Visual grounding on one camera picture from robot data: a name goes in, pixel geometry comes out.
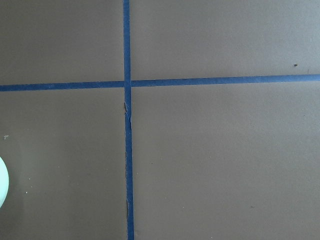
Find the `green bowl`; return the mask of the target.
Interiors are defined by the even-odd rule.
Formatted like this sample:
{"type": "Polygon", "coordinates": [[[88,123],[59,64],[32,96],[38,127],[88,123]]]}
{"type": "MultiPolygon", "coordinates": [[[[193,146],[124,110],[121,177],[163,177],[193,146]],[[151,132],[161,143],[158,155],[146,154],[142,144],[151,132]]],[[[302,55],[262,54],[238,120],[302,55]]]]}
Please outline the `green bowl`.
{"type": "Polygon", "coordinates": [[[2,158],[0,158],[0,206],[4,204],[9,190],[9,172],[2,158]]]}

